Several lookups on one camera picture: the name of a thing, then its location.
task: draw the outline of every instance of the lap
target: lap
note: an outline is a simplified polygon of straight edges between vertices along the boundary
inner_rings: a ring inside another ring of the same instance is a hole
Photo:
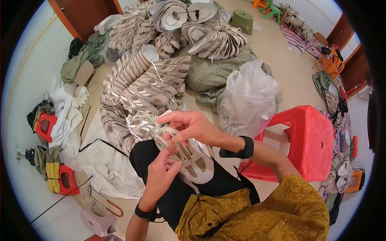
[[[146,185],[147,167],[158,156],[159,149],[153,140],[147,140],[137,143],[130,153],[130,162]],[[238,180],[227,172],[219,163],[214,161],[213,178],[205,184],[195,184],[199,192],[207,196],[221,196],[235,192],[242,188],[251,189],[250,199],[252,204],[259,202],[259,196],[253,184],[245,177],[239,175],[242,181]],[[175,230],[179,219],[185,208],[187,201],[192,194],[196,194],[194,189],[176,176],[170,185],[170,188],[158,201],[159,211],[169,226]]]

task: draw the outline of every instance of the green stool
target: green stool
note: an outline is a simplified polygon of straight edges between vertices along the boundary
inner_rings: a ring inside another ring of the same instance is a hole
[[[282,12],[280,11],[280,9],[278,9],[276,6],[274,6],[272,4],[273,0],[267,0],[267,6],[266,8],[262,8],[259,10],[259,12],[267,9],[267,8],[270,8],[271,9],[271,12],[265,16],[263,16],[263,18],[266,18],[266,17],[269,17],[269,16],[272,16],[274,14],[277,14],[278,15],[278,24],[280,24],[280,14],[282,14]]]
[[[253,30],[253,16],[247,11],[236,9],[229,20],[233,27],[247,29],[248,35],[252,35]]]

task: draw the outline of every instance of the yellow bundle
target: yellow bundle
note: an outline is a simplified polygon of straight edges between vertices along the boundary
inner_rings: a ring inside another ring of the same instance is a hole
[[[48,178],[48,190],[53,193],[60,192],[59,185],[59,163],[47,163],[46,164],[46,173]]]

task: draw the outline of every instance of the pink stool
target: pink stool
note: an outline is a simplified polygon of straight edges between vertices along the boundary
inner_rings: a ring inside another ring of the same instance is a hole
[[[268,126],[284,124],[289,136],[288,159],[306,181],[324,181],[331,171],[334,138],[331,121],[310,105],[297,106],[273,116]],[[262,141],[264,131],[255,140]],[[241,163],[239,172],[247,163]],[[277,182],[273,171],[251,163],[242,175]]]
[[[100,217],[96,215],[91,209],[94,208],[95,200],[89,202],[84,208],[80,210],[80,218],[89,230],[93,231],[99,237],[105,237],[109,235],[108,228],[112,226],[117,217],[113,214]]]

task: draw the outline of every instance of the black wristband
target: black wristband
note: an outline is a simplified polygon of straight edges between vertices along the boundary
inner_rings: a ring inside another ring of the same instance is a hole
[[[157,208],[155,208],[153,211],[150,211],[150,212],[144,212],[144,211],[139,209],[138,205],[139,205],[139,203],[135,207],[134,212],[140,218],[143,218],[143,219],[150,221],[151,217],[154,216],[155,214],[157,214]]]
[[[245,147],[243,150],[234,153],[228,150],[220,149],[219,155],[220,157],[237,157],[240,159],[247,159],[253,156],[254,143],[251,137],[240,136],[245,140]]]

